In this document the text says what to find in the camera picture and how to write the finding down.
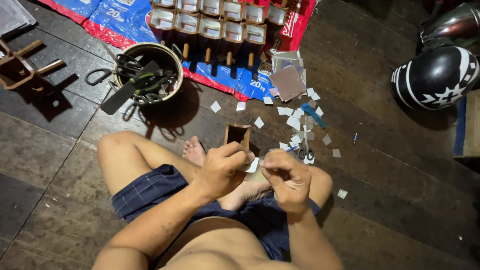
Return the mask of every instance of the tarp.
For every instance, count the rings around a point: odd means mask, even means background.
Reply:
[[[113,46],[125,49],[137,42],[157,42],[147,25],[151,4],[147,0],[39,0],[54,10],[71,18],[92,36]],[[256,4],[268,5],[268,0],[257,0]],[[308,19],[315,7],[315,0],[294,0],[289,7],[289,17],[277,39],[267,44],[272,51],[298,50]],[[246,57],[237,57],[232,69],[225,62],[207,65],[202,62],[204,54],[189,57],[183,62],[186,78],[218,90],[233,94],[241,101],[251,98],[270,97],[268,89],[273,88],[269,74],[272,65],[262,62],[259,57],[251,70],[246,66]]]

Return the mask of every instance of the qr code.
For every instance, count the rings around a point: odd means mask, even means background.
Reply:
[[[135,0],[117,0],[118,2],[131,6]]]
[[[262,63],[258,67],[258,73],[270,76],[270,74],[272,74],[272,68],[273,68],[272,64],[262,61]]]

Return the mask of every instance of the bucket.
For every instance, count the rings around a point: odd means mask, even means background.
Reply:
[[[179,54],[182,55],[182,52],[178,47],[174,46],[173,48],[178,50]],[[167,70],[173,70],[173,73],[177,74],[177,82],[173,86],[173,91],[163,97],[163,101],[171,98],[179,91],[181,83],[183,82],[183,68],[181,60],[168,47],[153,42],[140,42],[127,47],[121,53],[132,56],[133,58],[143,55],[138,61],[142,66],[146,66],[150,61],[155,61],[164,72]],[[114,75],[114,79],[118,88],[121,88],[123,84],[129,80],[118,74]]]

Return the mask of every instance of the shorts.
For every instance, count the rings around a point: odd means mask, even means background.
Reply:
[[[119,219],[131,222],[145,211],[162,203],[188,185],[185,178],[172,165],[164,164],[135,179],[112,198]],[[320,207],[310,199],[315,216]],[[272,260],[283,260],[282,250],[290,251],[287,214],[278,206],[271,192],[247,203],[239,211],[224,210],[217,201],[200,208],[183,228],[206,217],[225,217],[247,226],[262,243]]]

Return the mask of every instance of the toe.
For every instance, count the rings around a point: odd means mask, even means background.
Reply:
[[[195,146],[200,146],[200,141],[198,140],[197,136],[192,137],[192,145]]]

